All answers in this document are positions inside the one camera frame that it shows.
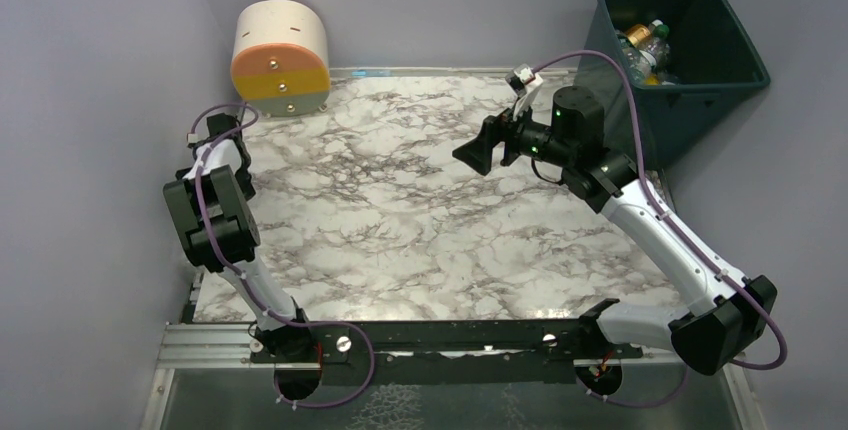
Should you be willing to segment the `clear bottle green label back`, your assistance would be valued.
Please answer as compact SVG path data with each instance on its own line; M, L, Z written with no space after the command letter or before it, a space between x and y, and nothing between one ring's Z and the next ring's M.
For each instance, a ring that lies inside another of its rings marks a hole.
M634 82L645 83L653 74L655 58L635 47L624 32L617 30L616 37L624 55L627 71Z

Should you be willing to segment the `amber tea bottle red label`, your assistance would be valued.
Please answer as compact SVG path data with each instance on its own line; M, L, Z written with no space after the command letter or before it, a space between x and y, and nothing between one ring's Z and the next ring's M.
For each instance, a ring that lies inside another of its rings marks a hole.
M652 30L642 24L632 26L624 34L627 43L634 48L639 48L653 36Z

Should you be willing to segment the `clear bottle green cap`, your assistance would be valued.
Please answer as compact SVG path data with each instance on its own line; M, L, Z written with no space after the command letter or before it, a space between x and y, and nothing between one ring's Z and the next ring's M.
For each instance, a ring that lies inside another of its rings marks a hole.
M651 57L655 70L662 70L670 61L670 28L662 20L654 20L648 29L651 36L642 43L640 50Z

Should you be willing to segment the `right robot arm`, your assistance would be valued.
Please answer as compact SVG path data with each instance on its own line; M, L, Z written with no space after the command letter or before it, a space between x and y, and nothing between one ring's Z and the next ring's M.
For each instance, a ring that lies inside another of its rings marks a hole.
M777 289L766 276L748 278L707 249L603 137L602 105L587 88L566 86L554 93L550 124L512 107L486 117L475 138L452 155L480 175L491 171L498 144L504 166L527 156L559 167L559 184L628 235L683 301L651 307L609 299L581 316L584 341L595 353L614 344L670 350L692 370L713 375L762 335Z

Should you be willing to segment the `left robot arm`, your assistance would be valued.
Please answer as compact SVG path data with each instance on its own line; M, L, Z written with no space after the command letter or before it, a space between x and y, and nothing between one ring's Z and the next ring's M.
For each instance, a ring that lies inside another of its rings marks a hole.
M201 116L208 137L188 135L194 161L175 173L163 196L180 245L195 267L226 280L255 316L252 338L272 356L310 350L314 339L304 311L274 281L257 254L259 230L249 209L255 196L251 157L235 116Z

